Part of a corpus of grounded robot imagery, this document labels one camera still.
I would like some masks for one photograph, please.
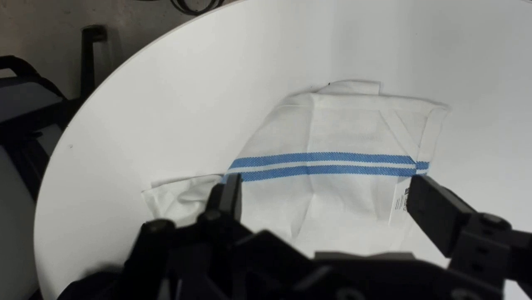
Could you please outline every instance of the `black cable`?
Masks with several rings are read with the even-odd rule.
[[[192,10],[192,8],[186,3],[186,0],[169,0],[169,1],[171,1],[171,5],[172,5],[174,8],[177,8],[179,11],[186,13],[186,15],[201,15],[201,13],[206,13],[206,11],[212,10],[212,8],[221,6],[224,0],[209,0],[209,3],[207,3],[204,8],[201,8],[201,10]]]

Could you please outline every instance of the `gray floor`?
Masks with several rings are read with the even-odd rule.
[[[28,60],[66,96],[76,96],[83,26],[102,23],[109,31],[109,41],[97,51],[97,78],[102,80],[141,46],[189,18],[169,0],[0,0],[0,55]],[[36,286],[33,210],[28,191],[0,146],[1,300],[23,300]]]

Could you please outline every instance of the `table surface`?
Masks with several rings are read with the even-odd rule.
[[[174,28],[88,98],[51,156],[44,296],[126,258],[152,181],[224,171],[285,95],[345,78],[448,103],[432,176],[532,230],[530,28],[523,0],[245,0]]]

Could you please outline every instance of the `folded towel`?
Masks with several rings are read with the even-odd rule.
[[[400,250],[410,225],[400,200],[408,178],[427,171],[445,113],[428,100],[380,95],[375,81],[345,80],[285,98],[229,168],[242,173],[240,221],[307,255]],[[182,186],[202,191],[196,215],[216,178],[179,183],[166,213],[189,223]],[[151,206],[161,206],[152,201],[159,193],[149,191]]]

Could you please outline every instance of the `white cloth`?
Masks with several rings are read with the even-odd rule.
[[[378,91],[375,81],[345,80],[277,105],[229,170],[244,180],[240,221],[307,255],[407,250],[410,218],[400,200],[408,176],[427,171],[447,106]],[[157,216],[189,223],[214,181],[154,188],[147,198]],[[202,193],[194,193],[192,213],[186,185]],[[157,201],[172,208],[161,211]]]

